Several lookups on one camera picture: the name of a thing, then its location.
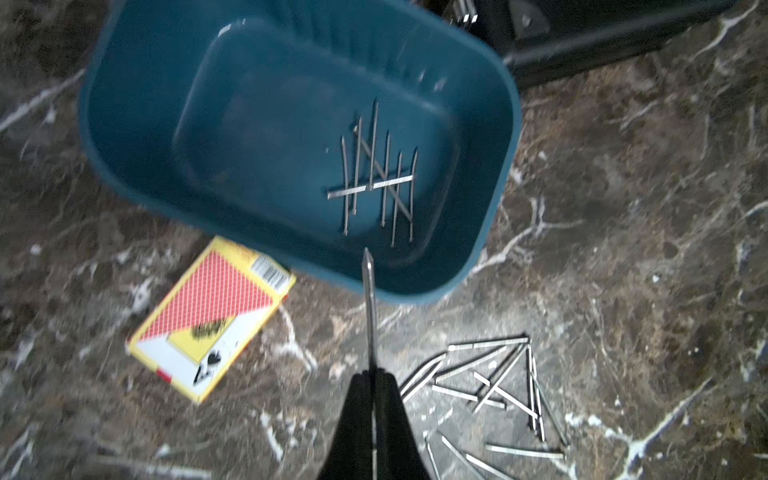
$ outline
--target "black case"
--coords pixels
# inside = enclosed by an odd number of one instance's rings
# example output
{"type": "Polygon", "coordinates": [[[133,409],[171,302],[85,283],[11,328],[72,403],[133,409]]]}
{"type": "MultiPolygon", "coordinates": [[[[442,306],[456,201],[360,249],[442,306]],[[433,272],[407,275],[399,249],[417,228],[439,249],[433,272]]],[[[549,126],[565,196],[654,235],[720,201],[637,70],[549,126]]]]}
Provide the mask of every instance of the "black case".
{"type": "Polygon", "coordinates": [[[475,0],[470,32],[491,45],[520,88],[661,48],[736,0],[475,0]]]}

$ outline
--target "collated nails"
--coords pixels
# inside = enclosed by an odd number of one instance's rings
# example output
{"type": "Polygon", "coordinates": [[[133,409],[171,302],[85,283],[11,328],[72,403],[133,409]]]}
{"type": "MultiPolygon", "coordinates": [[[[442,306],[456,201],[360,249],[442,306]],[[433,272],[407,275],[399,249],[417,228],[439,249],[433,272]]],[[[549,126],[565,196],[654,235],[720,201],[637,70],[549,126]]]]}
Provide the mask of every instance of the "collated nails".
{"type": "Polygon", "coordinates": [[[483,462],[480,458],[472,456],[472,455],[470,455],[468,453],[465,453],[464,455],[466,455],[467,460],[469,460],[470,462],[474,463],[475,465],[477,465],[478,467],[482,468],[483,470],[485,470],[488,473],[492,473],[493,475],[495,475],[495,476],[497,476],[499,478],[503,478],[504,480],[515,480],[514,478],[512,478],[509,475],[505,474],[504,472],[502,472],[498,468],[491,467],[489,464],[483,462]]]}
{"type": "Polygon", "coordinates": [[[441,372],[441,373],[439,373],[435,377],[435,381],[436,382],[441,382],[441,381],[443,381],[445,379],[451,378],[454,375],[457,375],[457,374],[459,374],[461,372],[469,370],[473,366],[476,366],[476,365],[479,365],[479,364],[483,363],[485,360],[490,360],[490,359],[492,359],[493,357],[495,357],[497,355],[501,355],[506,349],[507,349],[507,346],[500,346],[496,350],[492,350],[491,352],[488,352],[488,353],[486,353],[483,356],[479,356],[478,358],[470,360],[467,363],[455,366],[452,369],[449,369],[449,370],[446,370],[444,372],[441,372]]]}
{"type": "Polygon", "coordinates": [[[410,389],[413,386],[413,384],[418,382],[419,379],[422,378],[422,375],[424,375],[427,372],[427,370],[429,370],[437,362],[441,362],[442,360],[444,360],[446,356],[448,356],[448,352],[443,352],[427,360],[424,363],[424,365],[419,367],[419,369],[416,370],[416,372],[414,372],[413,375],[409,377],[408,381],[402,384],[402,386],[400,387],[400,395],[404,394],[405,392],[408,392],[408,389],[410,389]]]}
{"type": "Polygon", "coordinates": [[[440,478],[440,471],[437,469],[437,463],[435,463],[435,456],[432,454],[432,447],[429,446],[429,440],[424,439],[424,443],[427,444],[427,454],[429,454],[429,463],[432,464],[432,470],[435,471],[436,480],[442,480],[440,478]]]}
{"type": "MultiPolygon", "coordinates": [[[[527,376],[528,376],[528,406],[531,407],[531,410],[536,410],[535,400],[534,400],[534,393],[533,393],[533,352],[531,351],[531,344],[529,343],[525,347],[526,356],[528,357],[528,368],[527,368],[527,376]]],[[[533,429],[533,433],[536,433],[538,430],[538,426],[536,425],[536,420],[534,420],[533,417],[531,417],[531,421],[529,422],[531,428],[533,429]]]]}
{"type": "Polygon", "coordinates": [[[448,345],[448,351],[454,352],[456,350],[469,350],[469,349],[484,349],[492,346],[503,345],[518,345],[520,343],[530,343],[531,339],[527,336],[516,336],[509,339],[498,340],[484,340],[482,342],[470,342],[470,343],[453,343],[448,345]]]}
{"type": "Polygon", "coordinates": [[[515,366],[515,364],[518,362],[518,360],[520,359],[520,357],[523,355],[524,352],[525,352],[525,349],[520,349],[518,354],[515,355],[514,359],[512,359],[512,361],[506,366],[502,374],[498,376],[495,382],[493,382],[493,384],[491,385],[491,388],[488,389],[485,396],[482,398],[482,400],[480,400],[480,402],[477,404],[475,409],[472,410],[473,414],[477,413],[482,408],[483,404],[485,403],[485,400],[488,400],[488,397],[490,397],[491,394],[493,394],[494,390],[496,390],[496,387],[498,387],[498,384],[501,383],[502,380],[504,380],[504,378],[509,374],[510,370],[512,370],[512,367],[515,366]]]}
{"type": "Polygon", "coordinates": [[[508,453],[510,455],[520,455],[522,457],[554,458],[557,460],[565,460],[565,454],[563,452],[542,452],[539,450],[516,449],[514,447],[493,445],[491,443],[486,443],[485,449],[487,449],[489,452],[508,453]]]}
{"type": "Polygon", "coordinates": [[[448,447],[448,450],[451,451],[451,453],[458,458],[458,460],[466,467],[469,468],[469,470],[472,472],[472,474],[479,478],[479,480],[485,480],[482,475],[480,475],[480,472],[478,472],[478,469],[472,466],[471,463],[467,462],[467,459],[464,458],[464,455],[461,454],[461,452],[453,446],[451,442],[448,441],[448,439],[445,437],[445,435],[441,434],[440,439],[445,444],[446,447],[448,447]]]}
{"type": "Polygon", "coordinates": [[[544,390],[541,388],[541,384],[539,384],[538,380],[534,380],[533,383],[536,385],[536,389],[538,389],[538,394],[541,396],[541,403],[544,404],[544,409],[547,411],[547,415],[549,415],[549,418],[552,419],[552,425],[554,425],[554,430],[558,433],[560,441],[563,442],[563,445],[566,449],[571,447],[571,443],[568,441],[568,437],[565,436],[565,432],[560,426],[558,417],[554,416],[552,412],[552,407],[549,405],[549,401],[547,400],[547,396],[544,394],[544,390]]]}
{"type": "Polygon", "coordinates": [[[422,378],[421,380],[419,380],[419,382],[418,382],[418,383],[416,383],[416,384],[413,386],[413,388],[412,388],[412,389],[410,389],[410,390],[408,391],[408,393],[406,393],[406,395],[405,395],[404,397],[402,397],[402,402],[403,402],[403,403],[406,403],[406,402],[408,402],[408,401],[409,401],[409,400],[410,400],[410,399],[411,399],[411,398],[412,398],[412,397],[413,397],[413,396],[416,394],[416,392],[418,392],[418,391],[419,391],[419,390],[420,390],[420,389],[421,389],[421,388],[422,388],[424,385],[426,385],[427,383],[429,383],[429,380],[431,380],[431,379],[432,379],[432,377],[433,377],[433,376],[435,376],[435,372],[437,372],[437,371],[440,369],[440,366],[442,366],[442,360],[440,360],[439,362],[437,362],[437,363],[435,364],[435,366],[433,366],[433,367],[432,367],[432,369],[431,369],[431,370],[429,370],[429,373],[427,373],[427,374],[424,376],[424,378],[422,378]]]}
{"type": "MultiPolygon", "coordinates": [[[[536,371],[536,357],[531,355],[531,360],[533,361],[533,380],[537,380],[538,372],[536,371]]],[[[544,435],[544,417],[541,415],[541,395],[535,384],[533,388],[536,394],[536,412],[538,413],[538,434],[539,434],[539,438],[541,438],[541,441],[543,443],[546,443],[547,440],[544,435]]]]}
{"type": "MultiPolygon", "coordinates": [[[[458,399],[464,399],[468,400],[470,402],[477,402],[478,396],[472,395],[471,393],[462,392],[460,390],[456,389],[447,389],[444,386],[440,385],[432,385],[432,390],[434,390],[437,393],[445,393],[446,395],[454,396],[458,399]]],[[[485,404],[487,406],[496,407],[497,409],[507,409],[507,404],[504,402],[497,402],[496,400],[485,400],[485,404]]]]}
{"type": "MultiPolygon", "coordinates": [[[[490,380],[488,380],[488,379],[486,379],[484,376],[480,375],[479,373],[477,373],[477,372],[473,372],[473,376],[474,376],[474,377],[475,377],[477,380],[480,380],[480,383],[482,383],[483,385],[485,385],[485,386],[491,386],[491,381],[490,381],[490,380]]],[[[534,412],[533,410],[531,410],[530,408],[528,408],[528,407],[527,407],[527,406],[526,406],[526,405],[525,405],[523,402],[521,402],[520,400],[516,399],[515,397],[513,397],[512,395],[510,395],[509,393],[507,393],[507,391],[506,391],[506,390],[503,390],[501,387],[497,386],[497,387],[496,387],[496,392],[497,392],[499,395],[501,395],[502,397],[504,397],[504,398],[506,398],[507,400],[509,400],[509,402],[511,402],[511,403],[512,403],[512,405],[514,405],[514,406],[518,407],[520,410],[522,410],[523,412],[525,412],[525,413],[529,414],[529,415],[530,415],[531,417],[533,417],[534,419],[537,419],[537,418],[539,417],[539,415],[538,415],[536,412],[534,412]]]]}

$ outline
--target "playing card box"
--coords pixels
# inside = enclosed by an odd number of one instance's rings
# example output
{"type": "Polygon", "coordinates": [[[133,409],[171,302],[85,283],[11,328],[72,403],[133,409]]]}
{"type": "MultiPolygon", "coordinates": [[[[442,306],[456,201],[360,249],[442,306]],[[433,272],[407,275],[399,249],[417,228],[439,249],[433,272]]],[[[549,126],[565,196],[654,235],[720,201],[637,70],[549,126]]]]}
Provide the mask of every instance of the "playing card box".
{"type": "Polygon", "coordinates": [[[128,349],[175,389],[202,402],[295,282],[267,255],[215,237],[128,349]]]}

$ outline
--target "dark marble surface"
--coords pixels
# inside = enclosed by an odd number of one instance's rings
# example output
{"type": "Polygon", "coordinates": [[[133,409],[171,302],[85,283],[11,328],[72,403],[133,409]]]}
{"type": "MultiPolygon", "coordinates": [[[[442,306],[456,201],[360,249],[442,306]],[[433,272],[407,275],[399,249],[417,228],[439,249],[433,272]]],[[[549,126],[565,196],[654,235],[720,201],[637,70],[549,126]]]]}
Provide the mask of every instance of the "dark marble surface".
{"type": "MultiPolygon", "coordinates": [[[[0,2],[0,478],[314,478],[366,364],[361,296],[300,275],[201,406],[124,353],[209,237],[86,162],[76,98],[107,13],[0,2]]],[[[521,413],[426,389],[417,438],[439,427],[520,480],[768,477],[766,13],[525,92],[482,261],[436,304],[381,306],[380,362],[404,379],[448,342],[528,333],[573,446],[485,452],[539,444],[521,413]]],[[[519,372],[505,386],[525,397],[519,372]]],[[[469,478],[434,441],[443,478],[469,478]]]]}

